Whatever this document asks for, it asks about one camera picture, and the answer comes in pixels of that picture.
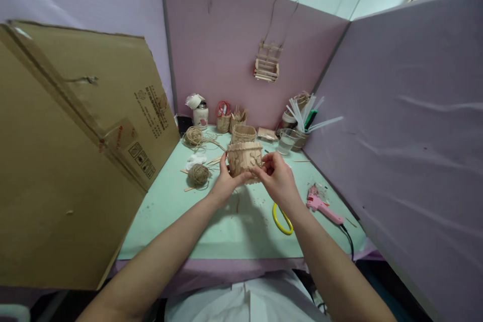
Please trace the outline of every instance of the pink partition wall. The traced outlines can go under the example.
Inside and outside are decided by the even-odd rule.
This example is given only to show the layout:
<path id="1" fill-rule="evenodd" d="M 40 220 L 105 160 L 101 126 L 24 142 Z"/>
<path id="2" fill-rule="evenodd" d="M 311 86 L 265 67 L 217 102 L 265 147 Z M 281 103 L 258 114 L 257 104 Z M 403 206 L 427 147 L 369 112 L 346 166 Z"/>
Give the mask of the pink partition wall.
<path id="1" fill-rule="evenodd" d="M 305 148 L 437 319 L 483 320 L 482 25 L 483 0 L 354 21 L 317 92 L 344 120 Z"/>
<path id="2" fill-rule="evenodd" d="M 253 77 L 258 45 L 267 33 L 274 0 L 166 0 L 178 110 L 191 114 L 186 96 L 208 101 L 210 123 L 220 100 L 249 112 L 248 124 L 273 128 L 290 97 L 311 91 L 347 20 L 300 5 L 280 58 L 280 77 Z M 278 0 L 268 42 L 281 43 L 296 3 Z"/>

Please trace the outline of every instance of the forearm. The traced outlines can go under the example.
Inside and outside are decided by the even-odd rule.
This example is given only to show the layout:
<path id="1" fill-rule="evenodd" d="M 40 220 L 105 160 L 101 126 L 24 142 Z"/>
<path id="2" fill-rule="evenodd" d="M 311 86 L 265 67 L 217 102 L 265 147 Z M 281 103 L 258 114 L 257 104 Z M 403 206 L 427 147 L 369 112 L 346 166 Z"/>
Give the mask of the forearm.
<path id="1" fill-rule="evenodd" d="M 82 316 L 100 317 L 102 306 L 127 320 L 142 317 L 189 256 L 218 205 L 211 194 L 196 203 L 137 254 Z"/>
<path id="2" fill-rule="evenodd" d="M 317 289 L 335 320 L 395 320 L 384 301 L 303 203 L 290 220 Z"/>

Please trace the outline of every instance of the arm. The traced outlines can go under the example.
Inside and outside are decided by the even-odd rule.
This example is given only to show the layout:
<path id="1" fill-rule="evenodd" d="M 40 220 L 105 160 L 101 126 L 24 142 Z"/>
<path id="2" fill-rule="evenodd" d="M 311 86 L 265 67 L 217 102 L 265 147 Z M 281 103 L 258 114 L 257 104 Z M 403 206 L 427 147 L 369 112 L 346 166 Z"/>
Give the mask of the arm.
<path id="1" fill-rule="evenodd" d="M 292 222 L 310 274 L 335 320 L 395 321 L 356 266 L 304 205 L 282 156 L 269 153 L 254 168 L 270 197 Z"/>
<path id="2" fill-rule="evenodd" d="M 79 316 L 84 321 L 141 321 L 193 250 L 208 221 L 234 189 L 252 177 L 232 178 L 220 161 L 220 175 L 210 193 L 154 238 L 97 295 Z"/>

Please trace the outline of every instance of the hand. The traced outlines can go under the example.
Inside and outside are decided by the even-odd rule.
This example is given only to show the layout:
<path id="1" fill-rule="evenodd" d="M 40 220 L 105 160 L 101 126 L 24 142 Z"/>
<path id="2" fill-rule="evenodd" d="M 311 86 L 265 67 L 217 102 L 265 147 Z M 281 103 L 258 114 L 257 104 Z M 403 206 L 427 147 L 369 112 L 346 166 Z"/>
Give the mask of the hand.
<path id="1" fill-rule="evenodd" d="M 286 213 L 303 206 L 298 193 L 292 169 L 285 163 L 278 152 L 266 154 L 262 168 L 255 167 L 252 172 L 262 181 L 272 200 Z"/>
<path id="2" fill-rule="evenodd" d="M 251 179 L 252 173 L 246 171 L 237 177 L 231 177 L 228 172 L 228 167 L 226 166 L 226 152 L 223 154 L 220 160 L 220 176 L 215 181 L 215 185 L 208 194 L 209 197 L 214 198 L 214 200 L 219 203 L 219 207 L 225 205 L 233 191 L 238 186 L 242 185 L 246 180 Z"/>

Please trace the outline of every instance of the scissors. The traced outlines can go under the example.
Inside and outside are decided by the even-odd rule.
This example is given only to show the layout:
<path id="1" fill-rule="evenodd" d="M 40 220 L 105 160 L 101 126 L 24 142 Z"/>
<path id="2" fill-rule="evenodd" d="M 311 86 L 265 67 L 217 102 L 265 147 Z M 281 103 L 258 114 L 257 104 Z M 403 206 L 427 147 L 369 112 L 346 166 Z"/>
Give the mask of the scissors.
<path id="1" fill-rule="evenodd" d="M 291 235 L 293 233 L 292 223 L 290 222 L 290 219 L 287 217 L 287 215 L 285 215 L 283 210 L 280 209 L 280 211 L 282 212 L 282 215 L 285 218 L 285 221 L 287 222 L 288 226 L 290 227 L 290 230 L 284 229 L 283 226 L 280 225 L 280 223 L 278 222 L 278 219 L 277 219 L 277 204 L 273 203 L 272 215 L 273 215 L 273 220 L 274 220 L 275 224 L 277 225 L 277 227 L 280 229 L 280 231 L 282 233 L 284 233 L 285 235 Z"/>

